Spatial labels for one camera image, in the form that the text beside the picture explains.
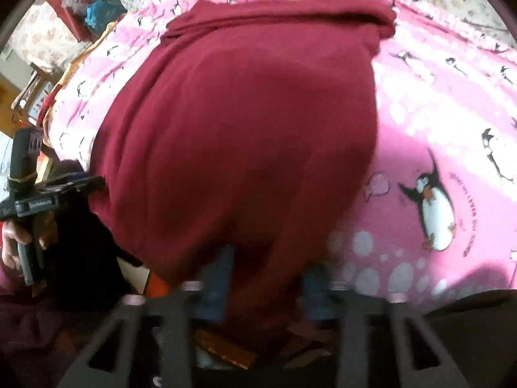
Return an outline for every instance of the wall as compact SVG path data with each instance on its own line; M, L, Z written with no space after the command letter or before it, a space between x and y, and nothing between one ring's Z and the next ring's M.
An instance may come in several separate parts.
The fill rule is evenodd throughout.
M20 90L29 83L32 71L15 52L12 52L7 60L0 58L0 74Z

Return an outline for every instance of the bed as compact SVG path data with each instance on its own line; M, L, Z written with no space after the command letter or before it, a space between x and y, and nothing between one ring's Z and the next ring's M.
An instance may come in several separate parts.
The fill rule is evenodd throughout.
M396 35L373 61L377 150L352 218L328 237L334 284L422 310L517 288L517 52L428 2L389 1ZM196 2L148 1L77 60L45 117L60 158L89 168L118 92Z

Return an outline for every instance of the black handheld device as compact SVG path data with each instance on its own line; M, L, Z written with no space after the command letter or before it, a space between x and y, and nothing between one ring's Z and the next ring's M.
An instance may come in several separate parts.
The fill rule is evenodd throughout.
M43 132L36 126L16 131L12 143L9 197L0 203L0 221L14 219L33 235L30 244L18 243L18 256L28 286L41 281L45 269L34 217L45 211L62 210L78 196L104 188L103 178L89 177L84 172L65 174L36 184L42 140Z

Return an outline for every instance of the penguin foot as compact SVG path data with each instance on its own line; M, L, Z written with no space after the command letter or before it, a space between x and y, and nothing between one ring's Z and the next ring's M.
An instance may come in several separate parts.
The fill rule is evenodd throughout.
M434 233L431 233L431 236L426 238L425 242L422 244L422 248L430 251L434 249Z
M451 223L451 226L449 226L447 229L450 230L453 238L456 237L456 223Z

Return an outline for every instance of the gold wrapper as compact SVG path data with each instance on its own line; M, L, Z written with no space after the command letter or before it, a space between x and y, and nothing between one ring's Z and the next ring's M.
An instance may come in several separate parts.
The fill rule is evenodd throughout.
M236 346L210 331L198 329L194 333L194 339L197 344L213 354L216 358L245 370L247 370L257 358L255 353Z

